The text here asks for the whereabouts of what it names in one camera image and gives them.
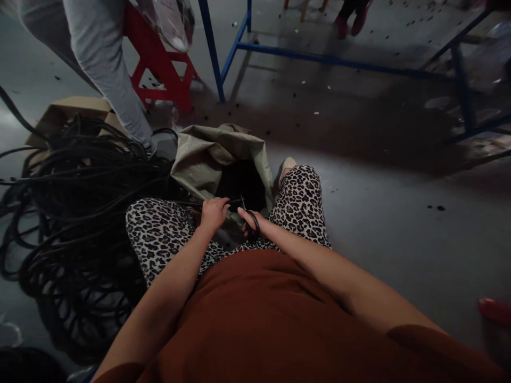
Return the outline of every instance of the scissors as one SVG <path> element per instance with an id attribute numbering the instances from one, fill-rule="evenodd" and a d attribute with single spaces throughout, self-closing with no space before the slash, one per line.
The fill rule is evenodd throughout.
<path id="1" fill-rule="evenodd" d="M 246 211 L 248 214 L 250 214 L 250 216 L 254 220 L 255 230 L 250 227 L 249 223 L 246 220 L 244 220 L 246 232 L 249 234 L 248 235 L 249 243 L 254 243 L 257 240 L 257 238 L 259 238 L 259 235 L 261 234 L 261 230 L 259 229 L 259 222 L 257 221 L 256 215 L 246 209 L 245 199 L 243 199 L 242 195 L 240 195 L 240 199 L 241 199 L 241 204 L 243 206 L 243 210 Z"/>

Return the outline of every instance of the forearm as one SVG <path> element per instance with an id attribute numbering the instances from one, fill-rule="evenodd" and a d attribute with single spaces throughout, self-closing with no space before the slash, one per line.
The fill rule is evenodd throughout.
<path id="1" fill-rule="evenodd" d="M 394 289 L 327 247 L 292 234 L 273 223 L 264 233 L 328 288 L 353 315 L 381 333 L 403 324 L 442 331 Z"/>
<path id="2" fill-rule="evenodd" d="M 116 365 L 145 364 L 169 341 L 214 233 L 199 226 L 165 266 L 119 331 L 95 377 Z"/>

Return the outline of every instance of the blue metal frame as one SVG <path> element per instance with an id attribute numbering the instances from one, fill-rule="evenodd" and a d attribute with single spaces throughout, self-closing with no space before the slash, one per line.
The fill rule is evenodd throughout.
<path id="1" fill-rule="evenodd" d="M 240 25 L 240 29 L 236 34 L 236 39 L 229 51 L 227 60 L 224 64 L 222 72 L 218 66 L 217 50 L 215 48 L 215 38 L 213 36 L 213 28 L 211 26 L 211 17 L 209 14 L 208 0 L 199 0 L 199 6 L 201 9 L 202 20 L 204 24 L 204 31 L 206 33 L 206 39 L 208 41 L 209 53 L 211 56 L 211 63 L 213 65 L 213 73 L 215 75 L 215 82 L 217 83 L 218 97 L 221 102 L 225 101 L 224 96 L 224 81 L 230 69 L 230 65 L 233 62 L 234 55 L 238 49 L 250 52 L 260 52 L 266 54 L 272 54 L 276 56 L 289 57 L 291 59 L 308 60 L 314 62 L 320 62 L 331 65 L 346 66 L 348 68 L 364 69 L 368 71 L 375 71 L 381 73 L 395 74 L 398 76 L 407 76 L 413 78 L 430 79 L 435 81 L 452 82 L 456 85 L 456 91 L 459 98 L 461 114 L 463 116 L 465 132 L 448 139 L 446 144 L 453 144 L 460 142 L 466 138 L 473 137 L 480 133 L 493 130 L 497 131 L 498 127 L 504 123 L 511 122 L 511 114 L 501 116 L 500 118 L 492 119 L 480 126 L 477 126 L 475 112 L 472 104 L 472 92 L 468 86 L 467 75 L 463 66 L 463 56 L 460 51 L 459 44 L 463 38 L 482 20 L 484 20 L 494 9 L 487 8 L 479 16 L 477 16 L 471 23 L 469 23 L 459 34 L 457 34 L 450 42 L 442 47 L 431 59 L 429 59 L 419 70 L 416 69 L 397 69 L 389 66 L 373 65 L 369 63 L 363 63 L 358 61 L 344 60 L 336 56 L 331 55 L 318 55 L 312 53 L 296 52 L 290 49 L 282 49 L 278 47 L 272 47 L 268 45 L 259 45 L 254 43 L 243 43 L 241 39 L 245 30 L 248 32 L 252 31 L 252 0 L 247 0 L 247 11 L 243 22 Z M 452 61 L 456 76 L 449 77 L 443 74 L 427 72 L 425 69 L 438 60 L 448 50 L 451 50 Z"/>

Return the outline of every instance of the leopard print pants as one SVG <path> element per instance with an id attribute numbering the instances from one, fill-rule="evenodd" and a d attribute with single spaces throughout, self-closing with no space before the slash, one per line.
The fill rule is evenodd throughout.
<path id="1" fill-rule="evenodd" d="M 297 165 L 286 174 L 268 220 L 300 237 L 331 247 L 323 216 L 321 183 L 312 167 Z M 195 231 L 190 210 L 156 198 L 145 198 L 132 204 L 126 212 L 126 227 L 148 285 Z M 228 255 L 251 249 L 281 251 L 269 240 L 258 238 L 253 244 L 246 242 L 227 253 L 212 240 L 199 276 Z"/>

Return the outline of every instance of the blue metal table leg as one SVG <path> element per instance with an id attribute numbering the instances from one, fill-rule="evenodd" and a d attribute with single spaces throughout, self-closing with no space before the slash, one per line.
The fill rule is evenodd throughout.
<path id="1" fill-rule="evenodd" d="M 467 73 L 463 66 L 463 56 L 459 44 L 451 48 L 452 63 L 456 71 L 456 93 L 458 94 L 461 115 L 465 124 L 465 131 L 471 131 L 476 127 L 475 113 L 472 105 L 472 94 L 468 87 Z"/>
<path id="2" fill-rule="evenodd" d="M 238 30 L 236 39 L 234 40 L 234 44 L 230 48 L 230 52 L 229 55 L 227 56 L 227 60 L 225 61 L 224 68 L 222 69 L 222 84 L 224 83 L 225 78 L 227 77 L 227 72 L 229 71 L 230 65 L 233 63 L 234 55 L 236 54 L 236 50 L 238 49 L 238 43 L 243 37 L 243 33 L 245 32 L 245 28 L 247 26 L 248 21 L 249 13 L 247 12 L 245 14 L 245 18 L 243 19 L 243 22 L 240 25 L 240 29 Z"/>
<path id="3" fill-rule="evenodd" d="M 448 140 L 445 141 L 445 144 L 447 144 L 447 145 L 455 144 L 455 143 L 458 143 L 460 141 L 463 141 L 464 139 L 477 136 L 478 134 L 484 133 L 486 131 L 490 131 L 490 130 L 494 131 L 499 126 L 504 125 L 506 123 L 510 123 L 510 122 L 511 122 L 511 113 L 510 114 L 505 114 L 502 117 L 495 118 L 495 119 L 492 119 L 492 120 L 490 120 L 488 122 L 485 122 L 483 125 L 481 125 L 480 127 L 475 128 L 473 130 L 467 130 L 465 133 L 462 133 L 462 134 L 460 134 L 458 136 L 455 136 L 455 137 L 451 137 L 451 138 L 449 138 Z"/>
<path id="4" fill-rule="evenodd" d="M 493 8 L 492 7 L 486 8 L 479 16 L 477 16 L 474 20 L 472 20 L 472 22 L 469 25 L 467 25 L 465 28 L 463 28 L 463 30 L 460 33 L 458 33 L 456 36 L 454 36 L 454 38 L 450 42 L 445 44 L 443 46 L 443 48 L 441 48 L 437 53 L 435 53 L 435 55 L 432 58 L 430 58 L 421 67 L 421 69 L 423 69 L 423 70 L 426 69 L 431 63 L 433 63 L 436 60 L 438 60 L 438 58 L 440 58 L 441 55 L 443 55 L 445 52 L 447 52 L 449 50 L 449 48 L 453 47 L 454 44 L 459 43 L 460 40 L 467 33 L 469 33 L 477 24 L 479 24 L 481 21 L 483 21 L 492 12 L 493 12 Z"/>
<path id="5" fill-rule="evenodd" d="M 221 102 L 225 102 L 224 82 L 222 81 L 220 67 L 218 66 L 217 49 L 215 47 L 213 27 L 211 26 L 211 16 L 209 14 L 208 0 L 199 0 L 199 7 L 201 8 L 202 23 L 204 25 L 204 32 L 206 33 L 206 40 L 208 41 L 209 56 L 211 57 L 213 74 L 215 75 L 215 82 L 217 83 L 218 97 L 220 98 Z"/>
<path id="6" fill-rule="evenodd" d="M 250 33 L 252 32 L 252 0 L 246 0 L 246 29 Z"/>

